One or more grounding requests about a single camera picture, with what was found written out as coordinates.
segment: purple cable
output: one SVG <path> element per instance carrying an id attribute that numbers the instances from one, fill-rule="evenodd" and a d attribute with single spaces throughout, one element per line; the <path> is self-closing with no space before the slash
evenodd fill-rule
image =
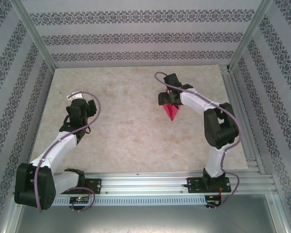
<path id="1" fill-rule="evenodd" d="M 48 153 L 60 142 L 60 141 L 62 141 L 62 140 L 64 140 L 66 137 L 68 137 L 69 135 L 72 135 L 72 134 L 74 134 L 74 133 L 76 133 L 76 132 L 78 132 L 78 131 L 81 131 L 81 130 L 83 130 L 83 129 L 86 129 L 87 127 L 89 127 L 91 124 L 93 124 L 96 120 L 97 120 L 97 118 L 99 117 L 99 115 L 100 115 L 100 111 L 101 111 L 101 105 L 100 105 L 100 101 L 99 101 L 99 99 L 95 96 L 95 95 L 93 95 L 92 93 L 89 93 L 89 92 L 87 92 L 87 91 L 78 91 L 78 92 L 76 92 L 76 93 L 73 93 L 72 95 L 70 95 L 70 96 L 68 96 L 68 98 L 71 98 L 72 96 L 74 96 L 74 95 L 77 95 L 77 94 L 87 94 L 87 95 L 90 95 L 90 96 L 92 96 L 93 98 L 95 98 L 96 99 L 96 101 L 97 101 L 97 103 L 98 103 L 98 106 L 99 106 L 99 110 L 98 110 L 98 113 L 97 113 L 97 116 L 90 122 L 90 123 L 88 123 L 87 125 L 85 125 L 85 126 L 83 126 L 83 127 L 81 127 L 81 128 L 79 128 L 79 129 L 77 129 L 77 130 L 74 130 L 74 131 L 72 131 L 72 132 L 70 132 L 70 133 L 68 133 L 68 134 L 66 134 L 65 136 L 63 136 L 61 139 L 59 139 L 59 140 L 57 140 L 56 142 L 54 142 L 49 148 L 48 148 L 48 150 L 44 153 L 44 155 L 42 156 L 42 158 L 41 158 L 41 160 L 40 160 L 40 162 L 39 162 L 39 164 L 38 164 L 38 166 L 37 166 L 37 168 L 35 169 L 35 173 L 34 173 L 34 193 L 35 193 L 35 201 L 36 201 L 36 203 L 37 203 L 37 208 L 38 208 L 38 210 L 39 210 L 39 212 L 42 212 L 43 210 L 42 210 L 42 208 L 41 208 L 41 204 L 40 204 L 40 199 L 39 199 L 39 192 L 38 192 L 38 173 L 39 173 L 39 170 L 40 170 L 40 167 L 41 167 L 41 164 L 42 164 L 42 162 L 43 162 L 43 160 L 44 160 L 44 158 L 48 155 Z M 86 188 L 83 188 L 83 187 L 74 187 L 73 189 L 86 189 Z"/>
<path id="2" fill-rule="evenodd" d="M 239 176 L 238 176 L 237 174 L 235 174 L 235 173 L 233 173 L 233 172 L 229 172 L 229 171 L 225 171 L 225 170 L 224 170 L 224 168 L 223 168 L 223 162 L 224 162 L 224 159 L 225 159 L 225 156 L 226 156 L 226 152 L 227 152 L 229 149 L 234 148 L 235 146 L 237 146 L 237 145 L 241 142 L 241 139 L 242 139 L 242 137 L 243 137 L 243 130 L 242 130 L 242 128 L 241 128 L 241 125 L 240 125 L 240 123 L 238 122 L 238 120 L 233 116 L 233 114 L 230 113 L 229 111 L 227 111 L 227 110 L 225 110 L 224 108 L 221 108 L 219 105 L 217 105 L 217 104 L 215 104 L 215 103 L 209 101 L 208 99 L 206 99 L 205 97 L 203 97 L 203 96 L 200 95 L 199 93 L 195 93 L 195 92 L 193 92 L 193 91 L 189 91 L 189 90 L 186 90 L 186 89 L 182 89 L 182 88 L 180 88 L 180 87 L 176 87 L 176 86 L 172 86 L 172 85 L 169 85 L 169 84 L 164 83 L 163 81 L 161 81 L 161 80 L 157 77 L 158 74 L 163 74 L 163 75 L 165 75 L 165 76 L 167 76 L 167 74 L 164 73 L 164 72 L 156 72 L 156 73 L 154 74 L 155 79 L 156 79 L 157 81 L 159 81 L 161 84 L 163 84 L 163 85 L 165 85 L 165 86 L 168 86 L 168 87 L 171 87 L 171 88 L 173 88 L 173 89 L 179 90 L 179 91 L 183 91 L 183 92 L 190 93 L 190 94 L 192 94 L 192 95 L 196 95 L 197 97 L 201 98 L 201 99 L 202 99 L 203 101 L 205 101 L 206 103 L 211 104 L 212 106 L 214 106 L 214 107 L 220 109 L 222 112 L 226 113 L 230 118 L 233 119 L 233 121 L 236 123 L 236 125 L 237 125 L 237 127 L 238 127 L 238 130 L 239 130 L 239 137 L 238 137 L 238 140 L 237 140 L 235 143 L 231 144 L 229 147 L 227 147 L 227 148 L 224 149 L 224 151 L 223 151 L 223 156 L 222 156 L 222 159 L 221 159 L 221 162 L 220 162 L 221 170 L 222 170 L 224 173 L 228 174 L 228 175 L 235 176 L 235 177 L 237 178 L 237 184 L 236 184 L 235 189 L 234 189 L 233 192 L 231 193 L 231 195 L 229 195 L 229 197 L 228 197 L 228 198 L 227 198 L 227 199 L 226 199 L 226 200 L 225 200 L 225 201 L 224 201 L 220 206 L 218 206 L 218 207 L 213 207 L 213 208 L 212 208 L 212 209 L 219 209 L 219 208 L 221 208 L 222 206 L 224 206 L 224 205 L 225 205 L 225 204 L 226 204 L 226 203 L 227 203 L 227 202 L 232 198 L 232 196 L 237 192 L 237 188 L 238 188 L 239 183 L 240 183 L 240 179 L 239 179 Z"/>
<path id="3" fill-rule="evenodd" d="M 74 211 L 81 212 L 81 211 L 84 211 L 84 210 L 87 210 L 88 208 L 90 208 L 94 204 L 95 199 L 96 199 L 94 191 L 90 188 L 85 188 L 85 187 L 73 187 L 73 188 L 70 188 L 68 190 L 75 190 L 75 189 L 84 189 L 84 190 L 90 191 L 93 194 L 93 200 L 88 206 L 85 206 L 83 209 L 80 209 L 80 210 L 73 209 L 74 204 L 77 202 L 72 203 L 72 205 L 71 205 L 72 211 L 73 212 Z"/>

